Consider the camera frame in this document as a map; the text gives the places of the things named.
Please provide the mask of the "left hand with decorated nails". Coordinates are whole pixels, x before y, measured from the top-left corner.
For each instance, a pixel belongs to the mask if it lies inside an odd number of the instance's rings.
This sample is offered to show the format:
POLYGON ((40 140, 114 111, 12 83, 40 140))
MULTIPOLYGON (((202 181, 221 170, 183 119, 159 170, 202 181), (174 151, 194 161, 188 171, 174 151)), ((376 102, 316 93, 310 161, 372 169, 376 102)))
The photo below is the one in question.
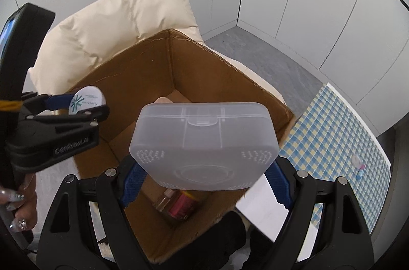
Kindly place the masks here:
POLYGON ((1 205, 9 212, 15 212, 15 218, 9 224, 11 232, 30 231, 37 224, 36 175, 27 174, 18 190, 1 186, 1 205))

